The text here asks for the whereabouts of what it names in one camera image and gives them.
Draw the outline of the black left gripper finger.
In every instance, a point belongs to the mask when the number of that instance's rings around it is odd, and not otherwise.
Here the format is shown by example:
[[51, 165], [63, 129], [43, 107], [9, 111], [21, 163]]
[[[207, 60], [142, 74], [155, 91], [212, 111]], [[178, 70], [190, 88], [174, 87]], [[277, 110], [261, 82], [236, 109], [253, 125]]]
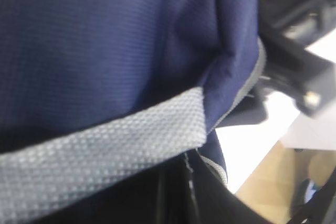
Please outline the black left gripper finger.
[[335, 99], [335, 64], [306, 47], [335, 28], [335, 0], [259, 0], [259, 34], [267, 62], [252, 90], [218, 126], [261, 123], [269, 90], [314, 116]]

